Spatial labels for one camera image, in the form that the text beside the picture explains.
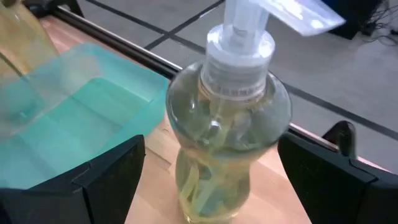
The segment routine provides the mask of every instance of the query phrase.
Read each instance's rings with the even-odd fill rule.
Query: translucent plastic bin
[[[93,44],[0,82],[0,187],[28,189],[149,134],[168,81]]]

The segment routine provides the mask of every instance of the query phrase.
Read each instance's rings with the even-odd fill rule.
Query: wooden table
[[[109,48],[55,17],[48,16],[41,22],[60,52],[83,42]],[[178,207],[174,182],[175,160],[179,148],[180,145],[165,117],[146,138],[147,155],[126,219],[127,224],[185,223]],[[232,223],[311,223],[286,176],[276,148],[268,151],[252,165],[250,197]]]

